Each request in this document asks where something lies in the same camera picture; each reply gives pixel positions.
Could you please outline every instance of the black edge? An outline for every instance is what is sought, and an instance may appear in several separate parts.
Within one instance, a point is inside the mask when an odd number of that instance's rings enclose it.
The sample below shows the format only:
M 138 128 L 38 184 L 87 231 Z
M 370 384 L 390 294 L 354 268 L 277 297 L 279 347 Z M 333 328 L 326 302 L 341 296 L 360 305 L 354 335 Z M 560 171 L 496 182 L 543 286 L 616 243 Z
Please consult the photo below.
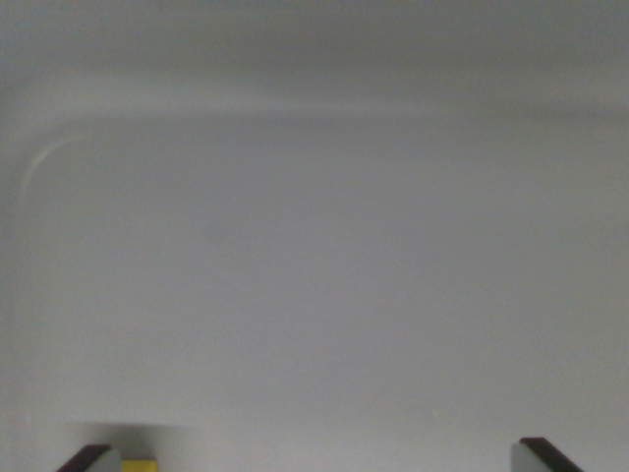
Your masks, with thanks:
M 111 449 L 110 445 L 90 444 L 77 452 L 72 459 L 61 466 L 57 472 L 85 472 L 98 457 Z
M 546 438 L 521 438 L 520 444 L 528 447 L 552 472 L 584 472 Z

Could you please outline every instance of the gray surface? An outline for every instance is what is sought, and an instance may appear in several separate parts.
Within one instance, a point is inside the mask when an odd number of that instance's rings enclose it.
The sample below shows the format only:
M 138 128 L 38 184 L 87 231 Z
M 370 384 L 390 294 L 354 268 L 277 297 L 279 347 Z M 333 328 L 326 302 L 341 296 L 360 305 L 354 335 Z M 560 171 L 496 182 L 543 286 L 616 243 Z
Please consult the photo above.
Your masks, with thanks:
M 628 5 L 0 8 L 2 470 L 629 461 Z
M 81 127 L 20 206 L 21 469 L 68 421 L 179 425 L 186 470 L 504 472 L 523 433 L 625 460 L 624 128 Z

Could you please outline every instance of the white plastic panel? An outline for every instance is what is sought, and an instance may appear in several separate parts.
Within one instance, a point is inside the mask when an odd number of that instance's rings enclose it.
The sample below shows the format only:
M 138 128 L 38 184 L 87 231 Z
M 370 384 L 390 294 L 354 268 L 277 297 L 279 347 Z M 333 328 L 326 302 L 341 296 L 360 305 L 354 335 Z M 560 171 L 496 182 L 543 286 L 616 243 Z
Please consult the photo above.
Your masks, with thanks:
M 111 424 L 163 472 L 626 463 L 623 122 L 173 103 L 31 140 L 15 470 Z

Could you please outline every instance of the yellow object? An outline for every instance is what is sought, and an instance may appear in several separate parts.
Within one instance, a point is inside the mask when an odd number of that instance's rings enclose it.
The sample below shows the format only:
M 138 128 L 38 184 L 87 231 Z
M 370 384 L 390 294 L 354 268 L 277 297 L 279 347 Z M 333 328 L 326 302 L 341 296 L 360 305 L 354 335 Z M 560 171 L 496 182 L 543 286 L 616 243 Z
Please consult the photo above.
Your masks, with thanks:
M 157 472 L 154 460 L 123 460 L 122 472 Z

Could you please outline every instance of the yellow tab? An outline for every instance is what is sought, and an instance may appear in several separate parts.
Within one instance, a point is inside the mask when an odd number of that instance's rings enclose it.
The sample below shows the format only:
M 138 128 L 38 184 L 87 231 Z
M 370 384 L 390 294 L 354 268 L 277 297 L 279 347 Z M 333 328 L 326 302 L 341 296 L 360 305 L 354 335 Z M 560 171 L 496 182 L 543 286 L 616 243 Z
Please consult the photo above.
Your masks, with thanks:
M 157 472 L 154 460 L 123 460 L 122 472 Z

